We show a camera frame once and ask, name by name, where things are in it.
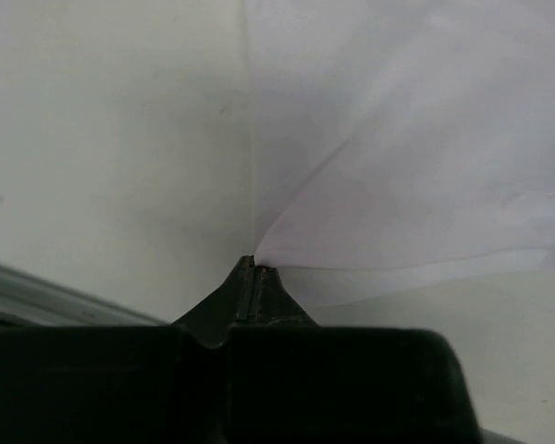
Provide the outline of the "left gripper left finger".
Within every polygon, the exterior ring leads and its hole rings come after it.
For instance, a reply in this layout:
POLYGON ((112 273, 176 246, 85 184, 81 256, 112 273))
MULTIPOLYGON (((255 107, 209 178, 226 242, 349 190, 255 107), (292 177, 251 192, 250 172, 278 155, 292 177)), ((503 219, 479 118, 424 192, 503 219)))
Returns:
POLYGON ((189 333, 205 348, 221 346, 229 328, 247 319, 253 283, 253 257, 242 256, 216 290, 170 325, 189 333))

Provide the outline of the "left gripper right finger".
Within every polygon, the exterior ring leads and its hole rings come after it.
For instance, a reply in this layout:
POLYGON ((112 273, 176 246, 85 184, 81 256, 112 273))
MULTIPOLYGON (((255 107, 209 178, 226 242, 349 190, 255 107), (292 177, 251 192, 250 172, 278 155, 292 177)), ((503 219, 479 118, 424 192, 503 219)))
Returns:
POLYGON ((278 271, 264 266, 254 269, 247 323, 273 327, 317 327, 313 318, 285 290, 278 271))

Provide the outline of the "white t-shirt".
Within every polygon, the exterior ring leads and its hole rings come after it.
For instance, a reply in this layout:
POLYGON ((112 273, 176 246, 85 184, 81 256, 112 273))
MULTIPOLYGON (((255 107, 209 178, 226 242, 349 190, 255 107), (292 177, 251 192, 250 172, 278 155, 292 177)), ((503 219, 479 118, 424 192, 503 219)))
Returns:
POLYGON ((555 271, 555 1, 248 1, 254 241, 344 303, 555 271))

